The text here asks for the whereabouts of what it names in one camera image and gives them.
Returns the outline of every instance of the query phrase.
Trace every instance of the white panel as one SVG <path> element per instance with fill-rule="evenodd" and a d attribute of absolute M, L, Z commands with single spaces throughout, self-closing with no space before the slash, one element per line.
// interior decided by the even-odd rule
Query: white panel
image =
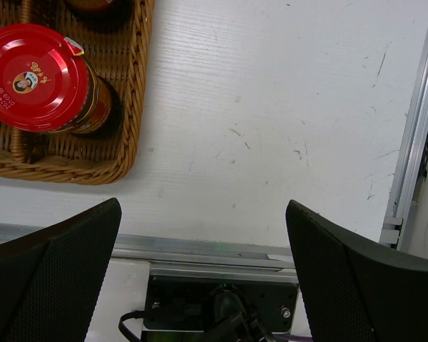
<path fill-rule="evenodd" d="M 296 199 L 377 241 L 427 27 L 428 0 L 157 1 L 129 176 L 0 179 L 0 222 L 116 196 L 121 233 L 288 246 Z"/>
<path fill-rule="evenodd" d="M 127 341 L 118 329 L 119 318 L 132 310 L 144 309 L 150 269 L 145 262 L 109 261 L 88 329 L 87 342 Z M 141 336 L 142 319 L 131 319 L 126 326 L 136 336 Z"/>

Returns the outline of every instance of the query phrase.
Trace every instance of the wicker basket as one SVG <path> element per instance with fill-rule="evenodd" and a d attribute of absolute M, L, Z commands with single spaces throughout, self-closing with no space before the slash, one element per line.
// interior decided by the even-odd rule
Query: wicker basket
<path fill-rule="evenodd" d="M 97 74 L 117 90 L 125 112 L 107 140 L 34 134 L 0 123 L 0 177 L 99 185 L 127 174 L 138 148 L 153 7 L 154 0 L 136 0 L 125 26 L 98 32 L 78 23 L 62 0 L 0 0 L 0 28 L 43 24 L 79 42 Z"/>

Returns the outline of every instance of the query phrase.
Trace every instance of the black metal plate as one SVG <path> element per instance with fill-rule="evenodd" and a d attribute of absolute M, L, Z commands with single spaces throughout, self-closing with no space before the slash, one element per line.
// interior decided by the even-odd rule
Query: black metal plate
<path fill-rule="evenodd" d="M 152 310 L 155 302 L 160 307 L 170 304 L 174 298 L 184 299 L 187 304 L 201 304 L 203 299 L 219 285 L 234 285 L 241 290 L 257 309 L 262 322 L 275 333 L 290 330 L 297 285 L 261 281 L 220 281 L 219 279 L 196 279 L 171 276 L 154 276 L 148 284 L 146 310 Z M 282 315 L 282 307 L 292 313 L 289 318 Z M 148 330 L 202 331 L 199 317 L 188 317 L 184 321 L 170 318 L 145 319 Z"/>

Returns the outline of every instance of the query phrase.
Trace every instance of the jar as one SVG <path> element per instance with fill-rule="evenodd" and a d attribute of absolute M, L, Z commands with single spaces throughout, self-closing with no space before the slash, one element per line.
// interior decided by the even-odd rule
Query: jar
<path fill-rule="evenodd" d="M 103 29 L 125 23 L 133 8 L 132 0 L 65 0 L 65 5 L 82 21 Z"/>
<path fill-rule="evenodd" d="M 114 131 L 120 101 L 83 52 L 45 26 L 0 29 L 0 121 L 35 133 Z"/>

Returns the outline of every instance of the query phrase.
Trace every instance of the black cable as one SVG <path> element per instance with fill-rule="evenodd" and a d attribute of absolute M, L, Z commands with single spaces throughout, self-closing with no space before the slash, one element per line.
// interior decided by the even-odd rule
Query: black cable
<path fill-rule="evenodd" d="M 123 315 L 121 317 L 121 319 L 119 320 L 119 331 L 130 342 L 141 342 L 141 340 L 134 333 L 132 333 L 126 327 L 126 325 L 123 322 L 125 322 L 129 319 L 132 319 L 132 318 L 134 318 L 134 319 L 144 318 L 144 316 L 145 316 L 144 313 L 145 313 L 145 311 L 135 310 L 135 311 L 132 311 L 132 312 L 129 312 L 129 313 Z"/>

